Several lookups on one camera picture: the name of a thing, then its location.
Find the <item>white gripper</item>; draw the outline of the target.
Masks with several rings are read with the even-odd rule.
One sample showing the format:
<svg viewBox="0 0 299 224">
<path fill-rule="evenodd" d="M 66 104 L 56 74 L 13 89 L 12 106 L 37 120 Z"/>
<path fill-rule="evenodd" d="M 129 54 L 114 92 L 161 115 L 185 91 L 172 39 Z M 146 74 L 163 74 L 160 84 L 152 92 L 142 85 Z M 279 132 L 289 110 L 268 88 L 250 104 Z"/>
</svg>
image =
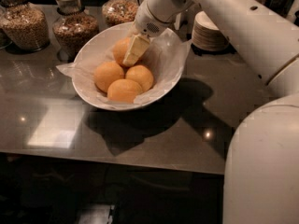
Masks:
<svg viewBox="0 0 299 224">
<path fill-rule="evenodd" d="M 169 22 L 162 22 L 151 13 L 149 2 L 144 0 L 139 6 L 135 20 L 128 31 L 131 38 L 128 50 L 124 55 L 123 64 L 127 67 L 135 65 L 150 46 L 148 36 L 159 36 L 168 26 Z"/>
</svg>

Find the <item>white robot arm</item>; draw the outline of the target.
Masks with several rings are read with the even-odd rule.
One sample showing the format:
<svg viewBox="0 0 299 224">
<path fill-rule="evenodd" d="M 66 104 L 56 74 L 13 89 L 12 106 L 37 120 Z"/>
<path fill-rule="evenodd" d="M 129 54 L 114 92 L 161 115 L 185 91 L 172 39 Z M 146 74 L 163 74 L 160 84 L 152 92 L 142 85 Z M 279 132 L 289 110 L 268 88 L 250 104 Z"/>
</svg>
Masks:
<svg viewBox="0 0 299 224">
<path fill-rule="evenodd" d="M 299 29 L 254 0 L 144 0 L 135 31 L 158 36 L 192 3 L 276 96 L 232 138 L 222 223 L 299 224 Z"/>
</svg>

